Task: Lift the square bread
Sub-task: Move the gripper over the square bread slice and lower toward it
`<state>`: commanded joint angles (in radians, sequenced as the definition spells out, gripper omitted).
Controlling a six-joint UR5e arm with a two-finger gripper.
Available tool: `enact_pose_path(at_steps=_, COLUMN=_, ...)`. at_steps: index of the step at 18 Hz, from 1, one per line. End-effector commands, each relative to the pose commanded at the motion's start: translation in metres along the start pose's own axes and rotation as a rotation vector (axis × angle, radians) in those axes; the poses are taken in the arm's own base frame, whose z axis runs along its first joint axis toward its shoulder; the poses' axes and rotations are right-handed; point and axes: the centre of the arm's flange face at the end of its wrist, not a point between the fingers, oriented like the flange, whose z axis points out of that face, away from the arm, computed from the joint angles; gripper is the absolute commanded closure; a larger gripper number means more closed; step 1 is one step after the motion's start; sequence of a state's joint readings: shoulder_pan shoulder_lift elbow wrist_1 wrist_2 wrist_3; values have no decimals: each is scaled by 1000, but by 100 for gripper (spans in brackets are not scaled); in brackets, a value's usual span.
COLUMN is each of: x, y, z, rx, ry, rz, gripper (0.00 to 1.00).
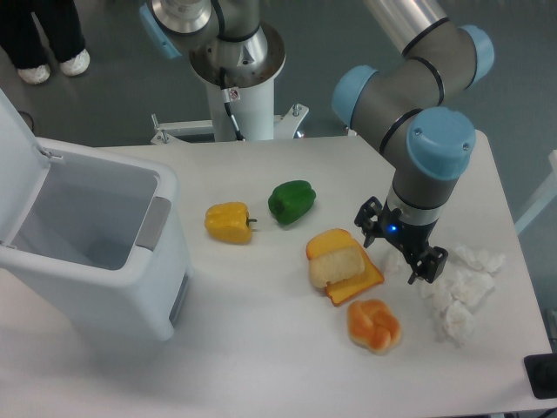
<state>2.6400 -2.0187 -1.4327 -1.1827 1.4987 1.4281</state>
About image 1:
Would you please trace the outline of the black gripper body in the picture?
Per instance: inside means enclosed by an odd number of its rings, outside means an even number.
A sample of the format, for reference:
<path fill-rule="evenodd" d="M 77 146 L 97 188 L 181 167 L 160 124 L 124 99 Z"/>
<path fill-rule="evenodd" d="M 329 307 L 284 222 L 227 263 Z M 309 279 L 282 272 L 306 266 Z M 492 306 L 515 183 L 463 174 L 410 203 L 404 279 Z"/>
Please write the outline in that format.
<path fill-rule="evenodd" d="M 403 221 L 399 209 L 392 211 L 389 206 L 384 206 L 377 215 L 377 221 L 379 236 L 399 250 L 407 264 L 419 264 L 429 255 L 435 259 L 440 256 L 440 250 L 429 244 L 436 220 L 426 225 L 409 224 Z"/>

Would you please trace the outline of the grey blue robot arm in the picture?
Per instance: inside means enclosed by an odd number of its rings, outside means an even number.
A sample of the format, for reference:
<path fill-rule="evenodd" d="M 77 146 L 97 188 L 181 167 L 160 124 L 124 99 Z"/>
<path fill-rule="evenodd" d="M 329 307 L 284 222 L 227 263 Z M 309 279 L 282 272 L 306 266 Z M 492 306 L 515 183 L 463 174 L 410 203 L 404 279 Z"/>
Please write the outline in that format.
<path fill-rule="evenodd" d="M 387 240 L 411 267 L 412 280 L 435 281 L 448 253 L 429 244 L 440 211 L 466 170 L 473 124 L 444 106 L 492 68 L 493 44 L 472 25 L 456 26 L 434 1 L 370 1 L 367 8 L 404 61 L 381 74 L 360 65 L 337 83 L 332 108 L 393 168 L 385 202 L 370 198 L 355 224 L 366 243 Z M 272 85 L 285 63 L 280 35 L 257 1 L 146 1 L 145 29 L 167 56 L 187 55 L 205 82 L 217 141 L 277 137 Z"/>

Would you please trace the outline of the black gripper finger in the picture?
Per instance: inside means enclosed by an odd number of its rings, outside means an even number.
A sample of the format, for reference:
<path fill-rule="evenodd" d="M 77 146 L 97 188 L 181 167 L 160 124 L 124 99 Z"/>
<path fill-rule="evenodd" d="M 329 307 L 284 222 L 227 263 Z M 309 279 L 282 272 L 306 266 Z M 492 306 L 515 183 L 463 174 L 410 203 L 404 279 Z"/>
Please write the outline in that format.
<path fill-rule="evenodd" d="M 372 196 L 362 204 L 356 217 L 354 225 L 364 235 L 363 247 L 368 248 L 377 238 L 383 238 L 384 233 L 380 224 L 383 206 L 379 200 Z"/>
<path fill-rule="evenodd" d="M 443 273 L 448 251 L 442 247 L 428 247 L 422 254 L 411 255 L 409 265 L 412 273 L 408 284 L 412 285 L 416 280 L 423 280 L 432 284 Z"/>

